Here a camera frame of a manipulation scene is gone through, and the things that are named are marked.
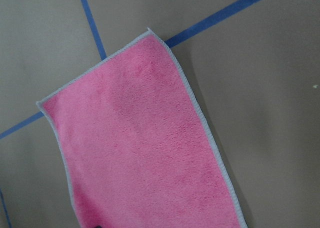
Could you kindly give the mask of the pink and grey towel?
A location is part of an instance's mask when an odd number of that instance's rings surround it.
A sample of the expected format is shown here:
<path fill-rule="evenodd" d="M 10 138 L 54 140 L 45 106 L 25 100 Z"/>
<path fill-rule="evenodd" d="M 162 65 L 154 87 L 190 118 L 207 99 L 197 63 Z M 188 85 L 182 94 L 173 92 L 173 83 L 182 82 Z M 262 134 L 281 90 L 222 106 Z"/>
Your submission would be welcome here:
<path fill-rule="evenodd" d="M 245 228 L 207 120 L 148 29 L 36 103 L 82 228 Z"/>

